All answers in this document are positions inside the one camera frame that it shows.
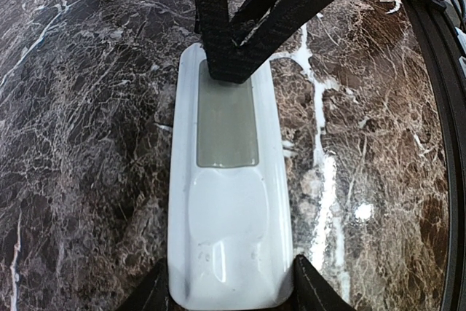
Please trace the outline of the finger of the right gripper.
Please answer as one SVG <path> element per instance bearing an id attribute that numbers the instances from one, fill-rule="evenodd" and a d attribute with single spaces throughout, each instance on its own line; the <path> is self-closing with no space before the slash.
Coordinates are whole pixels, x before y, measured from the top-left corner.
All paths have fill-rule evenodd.
<path id="1" fill-rule="evenodd" d="M 225 71 L 211 71 L 220 81 L 245 82 L 301 25 L 334 0 L 245 0 L 229 16 L 232 53 Z"/>
<path id="2" fill-rule="evenodd" d="M 211 71 L 225 71 L 232 53 L 227 0 L 195 0 L 200 34 Z"/>

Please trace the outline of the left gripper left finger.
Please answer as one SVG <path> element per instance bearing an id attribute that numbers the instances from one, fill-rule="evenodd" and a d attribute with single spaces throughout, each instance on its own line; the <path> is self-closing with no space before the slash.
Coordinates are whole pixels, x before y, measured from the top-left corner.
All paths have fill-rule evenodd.
<path id="1" fill-rule="evenodd" d="M 160 259 L 137 288 L 119 306 L 121 311 L 167 311 L 170 309 L 167 262 Z"/>

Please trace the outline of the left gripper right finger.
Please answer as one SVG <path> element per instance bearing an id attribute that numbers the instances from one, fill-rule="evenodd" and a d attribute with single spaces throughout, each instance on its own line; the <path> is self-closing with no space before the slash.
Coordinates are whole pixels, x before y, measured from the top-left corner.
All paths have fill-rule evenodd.
<path id="1" fill-rule="evenodd" d="M 302 254 L 293 260 L 293 284 L 293 310 L 355 311 Z"/>

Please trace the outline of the white remote control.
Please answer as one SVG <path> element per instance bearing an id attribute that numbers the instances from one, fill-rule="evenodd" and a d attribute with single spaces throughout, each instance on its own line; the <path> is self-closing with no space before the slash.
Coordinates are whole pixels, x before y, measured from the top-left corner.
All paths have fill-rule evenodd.
<path id="1" fill-rule="evenodd" d="M 285 159 L 271 68 L 253 88 L 259 161 L 197 165 L 200 44 L 183 51 L 175 96 L 168 197 L 170 295 L 187 310 L 256 310 L 293 291 L 293 243 Z"/>

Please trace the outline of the grey battery cover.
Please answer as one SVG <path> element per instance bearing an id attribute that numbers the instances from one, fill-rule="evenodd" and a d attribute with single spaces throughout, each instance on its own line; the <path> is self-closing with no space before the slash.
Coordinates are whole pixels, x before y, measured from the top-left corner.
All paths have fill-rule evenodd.
<path id="1" fill-rule="evenodd" d="M 197 165 L 241 168 L 259 161 L 258 136 L 250 81 L 242 84 L 211 78 L 200 63 L 197 104 Z"/>

